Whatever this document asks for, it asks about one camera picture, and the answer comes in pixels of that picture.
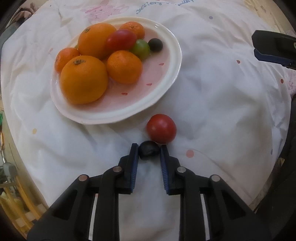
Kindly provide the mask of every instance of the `pink dot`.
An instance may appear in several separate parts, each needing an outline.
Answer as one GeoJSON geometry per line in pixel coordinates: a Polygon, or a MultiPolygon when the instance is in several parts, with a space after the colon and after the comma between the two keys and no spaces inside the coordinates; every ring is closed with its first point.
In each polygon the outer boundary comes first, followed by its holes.
{"type": "Polygon", "coordinates": [[[186,152],[186,156],[187,156],[188,158],[192,158],[192,157],[194,157],[194,151],[193,151],[193,150],[188,150],[188,151],[186,152]]]}

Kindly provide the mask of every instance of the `tangerine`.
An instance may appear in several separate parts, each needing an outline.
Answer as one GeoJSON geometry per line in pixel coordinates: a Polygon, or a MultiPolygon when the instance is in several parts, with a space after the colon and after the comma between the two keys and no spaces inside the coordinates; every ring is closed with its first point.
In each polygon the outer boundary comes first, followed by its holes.
{"type": "Polygon", "coordinates": [[[132,31],[133,33],[136,34],[137,39],[143,39],[145,37],[145,29],[138,22],[130,21],[130,22],[124,23],[123,25],[120,26],[119,29],[128,29],[132,31]]]}
{"type": "Polygon", "coordinates": [[[119,50],[110,55],[107,60],[107,72],[116,82],[133,84],[142,74],[141,60],[133,53],[119,50]]]}
{"type": "Polygon", "coordinates": [[[78,38],[78,50],[81,55],[89,55],[103,59],[111,54],[106,48],[106,40],[116,28],[109,23],[97,23],[83,30],[78,38]]]}
{"type": "Polygon", "coordinates": [[[108,87],[105,65],[92,56],[78,56],[63,68],[59,85],[71,104],[87,104],[100,98],[108,87]]]}
{"type": "Polygon", "coordinates": [[[80,53],[76,48],[65,48],[59,51],[54,62],[54,69],[58,74],[61,74],[63,67],[72,58],[79,56],[80,53]]]}

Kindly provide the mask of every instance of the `oval plate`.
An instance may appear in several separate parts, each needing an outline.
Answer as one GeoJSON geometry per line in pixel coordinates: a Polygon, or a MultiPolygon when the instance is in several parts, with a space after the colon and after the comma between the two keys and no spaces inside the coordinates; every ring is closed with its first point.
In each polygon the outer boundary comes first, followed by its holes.
{"type": "MultiPolygon", "coordinates": [[[[62,115],[81,124],[118,122],[154,105],[175,82],[182,62],[181,48],[176,37],[165,26],[145,18],[123,17],[104,22],[118,29],[121,24],[129,21],[143,25],[147,42],[151,38],[161,39],[163,50],[151,54],[143,62],[143,73],[137,83],[123,85],[110,80],[105,94],[90,104],[67,103],[59,87],[59,76],[53,71],[50,95],[62,115]]],[[[74,47],[78,37],[72,39],[68,47],[74,47]]]]}

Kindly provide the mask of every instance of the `silver bolt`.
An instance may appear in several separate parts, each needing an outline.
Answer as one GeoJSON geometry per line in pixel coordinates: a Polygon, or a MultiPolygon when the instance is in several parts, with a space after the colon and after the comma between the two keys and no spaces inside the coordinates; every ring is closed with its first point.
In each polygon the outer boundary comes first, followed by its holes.
{"type": "Polygon", "coordinates": [[[184,173],[184,172],[186,172],[186,168],[185,167],[178,167],[177,171],[180,173],[184,173]]]}
{"type": "Polygon", "coordinates": [[[218,182],[218,181],[220,181],[220,177],[218,176],[218,175],[213,175],[212,177],[211,177],[211,179],[214,181],[214,182],[218,182]]]}
{"type": "Polygon", "coordinates": [[[84,182],[85,180],[87,180],[87,175],[80,175],[78,179],[79,181],[84,182]]]}
{"type": "Polygon", "coordinates": [[[121,172],[122,168],[120,166],[113,167],[114,172],[121,172]]]}

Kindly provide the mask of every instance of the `gray connector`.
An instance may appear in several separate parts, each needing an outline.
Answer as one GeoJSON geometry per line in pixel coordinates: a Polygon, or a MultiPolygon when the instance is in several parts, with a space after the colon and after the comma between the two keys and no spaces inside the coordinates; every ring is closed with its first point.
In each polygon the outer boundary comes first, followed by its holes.
{"type": "Polygon", "coordinates": [[[17,169],[11,163],[3,163],[4,174],[8,178],[15,178],[17,176],[17,169]]]}

